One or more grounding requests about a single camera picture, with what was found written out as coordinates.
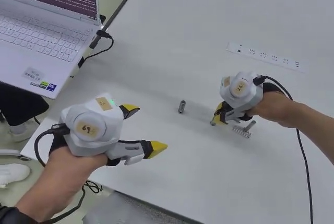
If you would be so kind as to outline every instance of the power socket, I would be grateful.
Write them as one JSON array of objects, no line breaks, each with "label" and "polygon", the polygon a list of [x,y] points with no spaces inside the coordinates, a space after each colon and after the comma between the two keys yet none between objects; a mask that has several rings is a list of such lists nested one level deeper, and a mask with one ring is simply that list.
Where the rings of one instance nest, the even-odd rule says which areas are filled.
[{"label": "power socket", "polygon": [[304,65],[301,65],[301,62],[299,61],[295,61],[287,57],[280,57],[276,54],[267,53],[265,51],[255,50],[254,48],[248,48],[242,44],[229,43],[226,50],[231,53],[244,55],[255,60],[264,61],[266,63],[292,69],[301,73],[306,72]]}]

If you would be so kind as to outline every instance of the laptop sticker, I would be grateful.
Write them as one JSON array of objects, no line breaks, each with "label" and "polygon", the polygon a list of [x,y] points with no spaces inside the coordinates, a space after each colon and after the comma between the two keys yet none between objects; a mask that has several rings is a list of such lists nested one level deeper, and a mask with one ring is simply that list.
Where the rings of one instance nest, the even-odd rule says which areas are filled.
[{"label": "laptop sticker", "polygon": [[44,74],[37,69],[28,67],[22,75],[26,79],[30,79],[34,83],[40,83],[44,77]]},{"label": "laptop sticker", "polygon": [[49,84],[48,87],[46,88],[48,91],[53,92],[54,89],[56,89],[57,85],[55,84]]},{"label": "laptop sticker", "polygon": [[42,81],[40,83],[39,87],[45,89],[45,88],[47,88],[48,85],[49,85],[49,82]]},{"label": "laptop sticker", "polygon": [[40,83],[30,82],[30,85],[35,86],[35,87],[39,87],[39,88],[42,88],[42,89],[46,89],[50,92],[53,92],[57,87],[57,85],[46,82],[46,81],[42,81]]}]

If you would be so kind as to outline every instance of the white sneaker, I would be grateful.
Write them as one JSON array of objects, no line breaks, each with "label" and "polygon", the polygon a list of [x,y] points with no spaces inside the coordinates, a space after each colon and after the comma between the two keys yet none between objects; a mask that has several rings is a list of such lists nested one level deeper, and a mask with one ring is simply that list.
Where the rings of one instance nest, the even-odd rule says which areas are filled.
[{"label": "white sneaker", "polygon": [[25,125],[26,130],[21,134],[14,134],[10,130],[8,131],[8,134],[10,135],[10,138],[12,139],[12,141],[22,142],[26,139],[29,139],[33,135],[33,133],[36,131],[36,129],[38,128],[38,124],[33,120],[28,120],[27,122],[24,122],[23,124]]},{"label": "white sneaker", "polygon": [[22,164],[0,165],[0,188],[7,184],[22,181],[30,174],[30,168]]}]

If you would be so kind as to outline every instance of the spring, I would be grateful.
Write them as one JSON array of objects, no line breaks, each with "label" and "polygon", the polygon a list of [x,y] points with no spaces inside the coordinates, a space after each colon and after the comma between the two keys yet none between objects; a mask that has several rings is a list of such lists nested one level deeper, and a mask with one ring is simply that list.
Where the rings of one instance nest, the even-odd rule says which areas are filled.
[{"label": "spring", "polygon": [[249,139],[251,137],[251,133],[249,130],[256,124],[256,121],[251,121],[248,126],[241,127],[241,126],[234,126],[233,131],[237,134],[240,134],[241,136]]},{"label": "spring", "polygon": [[186,102],[182,100],[180,102],[180,105],[178,106],[178,113],[183,113],[184,112],[184,107],[186,106]]},{"label": "spring", "polygon": [[244,131],[244,128],[240,127],[240,126],[234,126],[233,131],[236,132],[237,134],[245,137],[246,139],[249,139],[252,135],[250,132]]}]

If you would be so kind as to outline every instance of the laptop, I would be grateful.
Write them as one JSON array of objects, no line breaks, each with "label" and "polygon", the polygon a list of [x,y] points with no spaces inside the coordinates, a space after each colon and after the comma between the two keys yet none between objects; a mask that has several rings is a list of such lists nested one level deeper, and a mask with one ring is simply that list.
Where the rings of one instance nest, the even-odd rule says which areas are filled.
[{"label": "laptop", "polygon": [[55,99],[101,27],[97,0],[0,0],[0,82]]}]

